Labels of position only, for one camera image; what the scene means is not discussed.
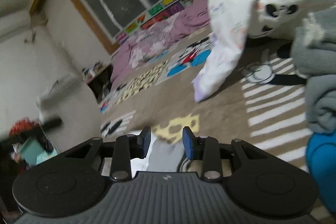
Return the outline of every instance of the pink blanket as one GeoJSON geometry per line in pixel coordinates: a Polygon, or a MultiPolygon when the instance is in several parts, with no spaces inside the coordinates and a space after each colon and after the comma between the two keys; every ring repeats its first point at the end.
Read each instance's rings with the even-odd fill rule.
{"type": "Polygon", "coordinates": [[[193,4],[129,37],[113,57],[112,88],[118,87],[122,80],[136,67],[159,56],[183,37],[209,24],[207,0],[194,0],[193,4]]]}

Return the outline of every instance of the metal screw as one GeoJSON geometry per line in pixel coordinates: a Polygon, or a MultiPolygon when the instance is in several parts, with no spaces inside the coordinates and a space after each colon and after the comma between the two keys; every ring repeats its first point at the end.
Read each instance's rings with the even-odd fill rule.
{"type": "Polygon", "coordinates": [[[207,171],[204,173],[204,176],[207,179],[218,179],[221,176],[221,174],[218,173],[217,171],[207,171]]]}
{"type": "Polygon", "coordinates": [[[113,172],[112,177],[117,180],[122,180],[128,177],[128,173],[126,171],[116,171],[113,172]]]}

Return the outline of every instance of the panda mouth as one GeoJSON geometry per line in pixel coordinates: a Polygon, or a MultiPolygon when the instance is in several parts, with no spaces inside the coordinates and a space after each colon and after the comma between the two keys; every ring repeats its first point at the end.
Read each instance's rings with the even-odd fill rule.
{"type": "Polygon", "coordinates": [[[273,30],[274,28],[270,28],[270,27],[268,27],[267,25],[265,25],[263,28],[262,28],[262,31],[263,32],[269,32],[269,31],[271,31],[271,30],[273,30]]]}

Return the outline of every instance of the panda eye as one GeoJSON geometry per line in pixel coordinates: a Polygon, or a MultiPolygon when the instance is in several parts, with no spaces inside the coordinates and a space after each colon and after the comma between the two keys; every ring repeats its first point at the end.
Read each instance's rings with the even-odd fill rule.
{"type": "Polygon", "coordinates": [[[288,8],[287,15],[292,15],[292,14],[295,13],[296,11],[297,11],[297,5],[291,5],[291,6],[288,8]]]}
{"type": "Polygon", "coordinates": [[[278,10],[272,4],[267,4],[266,5],[266,13],[269,14],[271,17],[278,17],[279,16],[278,10]]]}

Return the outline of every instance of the gray cloth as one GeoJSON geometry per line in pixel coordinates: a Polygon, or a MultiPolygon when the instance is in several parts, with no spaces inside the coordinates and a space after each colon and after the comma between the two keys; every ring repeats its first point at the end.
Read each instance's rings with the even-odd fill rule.
{"type": "Polygon", "coordinates": [[[169,144],[165,140],[157,139],[149,157],[149,172],[176,172],[184,154],[182,140],[169,144]]]}
{"type": "Polygon", "coordinates": [[[304,43],[305,29],[296,28],[291,56],[296,69],[303,75],[336,74],[336,51],[309,48],[304,43]]]}
{"type": "Polygon", "coordinates": [[[318,24],[324,31],[322,40],[314,40],[310,48],[320,50],[336,51],[336,8],[330,8],[310,14],[315,24],[318,24]]]}
{"type": "Polygon", "coordinates": [[[336,130],[336,75],[310,78],[306,86],[308,127],[317,133],[336,130]]]}

